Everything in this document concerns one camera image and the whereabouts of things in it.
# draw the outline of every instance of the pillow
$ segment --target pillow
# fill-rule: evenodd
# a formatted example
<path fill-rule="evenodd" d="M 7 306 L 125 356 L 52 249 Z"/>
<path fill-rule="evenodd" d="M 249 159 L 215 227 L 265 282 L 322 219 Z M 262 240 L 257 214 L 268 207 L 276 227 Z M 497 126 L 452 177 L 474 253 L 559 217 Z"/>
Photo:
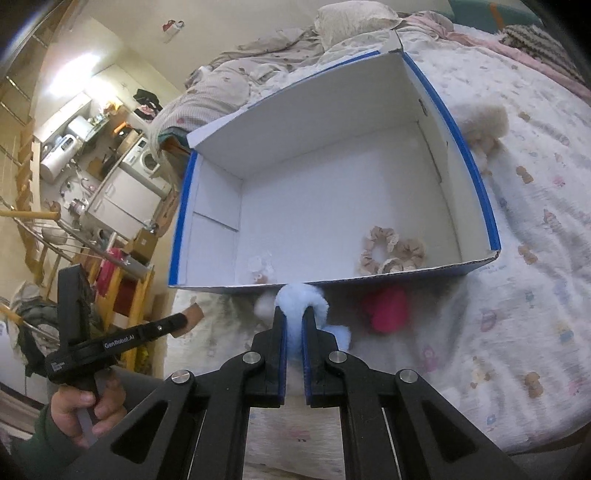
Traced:
<path fill-rule="evenodd" d="M 362 33 L 394 28 L 402 19 L 390 7 L 379 2 L 351 0 L 325 5 L 318 10 L 314 27 L 322 46 L 333 45 Z"/>

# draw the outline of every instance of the green sleeve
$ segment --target green sleeve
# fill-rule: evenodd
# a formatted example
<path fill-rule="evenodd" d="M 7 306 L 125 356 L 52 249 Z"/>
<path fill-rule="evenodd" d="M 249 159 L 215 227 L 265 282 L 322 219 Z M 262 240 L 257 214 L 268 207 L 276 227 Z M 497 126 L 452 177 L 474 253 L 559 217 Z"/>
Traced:
<path fill-rule="evenodd" d="M 76 446 L 53 423 L 48 406 L 35 422 L 35 433 L 12 449 L 12 456 L 30 480 L 59 478 L 83 449 Z"/>

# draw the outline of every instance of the white cardboard box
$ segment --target white cardboard box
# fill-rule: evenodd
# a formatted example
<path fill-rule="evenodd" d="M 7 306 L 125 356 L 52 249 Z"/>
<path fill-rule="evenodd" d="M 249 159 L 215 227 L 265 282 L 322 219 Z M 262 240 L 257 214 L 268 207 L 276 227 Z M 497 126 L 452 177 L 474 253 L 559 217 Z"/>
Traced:
<path fill-rule="evenodd" d="M 499 255 L 457 125 L 395 33 L 388 47 L 189 134 L 170 286 L 253 290 L 260 256 L 277 284 L 324 284 L 461 275 Z M 359 276 L 374 225 L 420 238 L 425 267 Z"/>

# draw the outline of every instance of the lace scrunchie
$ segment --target lace scrunchie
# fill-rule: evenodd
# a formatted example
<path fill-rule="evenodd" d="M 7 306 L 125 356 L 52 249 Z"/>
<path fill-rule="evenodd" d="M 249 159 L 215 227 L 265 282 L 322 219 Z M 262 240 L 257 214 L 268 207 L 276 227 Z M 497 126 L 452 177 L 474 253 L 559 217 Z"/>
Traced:
<path fill-rule="evenodd" d="M 378 241 L 386 243 L 388 258 L 380 264 L 374 260 L 373 250 Z M 418 239 L 400 240 L 392 228 L 374 226 L 369 236 L 363 240 L 363 253 L 359 260 L 359 272 L 362 275 L 377 275 L 394 271 L 416 270 L 424 264 L 425 246 Z"/>

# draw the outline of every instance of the human hand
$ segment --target human hand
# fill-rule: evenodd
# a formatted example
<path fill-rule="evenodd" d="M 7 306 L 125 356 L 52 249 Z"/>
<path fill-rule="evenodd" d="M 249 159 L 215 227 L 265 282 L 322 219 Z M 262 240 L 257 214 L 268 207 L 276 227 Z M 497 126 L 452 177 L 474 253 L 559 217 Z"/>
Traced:
<path fill-rule="evenodd" d="M 92 427 L 92 433 L 97 437 L 107 434 L 127 414 L 123 402 L 125 390 L 114 372 L 109 374 L 106 388 L 100 401 L 95 405 L 95 396 L 91 392 L 78 390 L 69 385 L 62 385 L 51 398 L 51 418 L 67 437 L 76 445 L 88 448 L 89 445 L 82 433 L 76 410 L 95 405 L 94 411 L 99 422 Z"/>

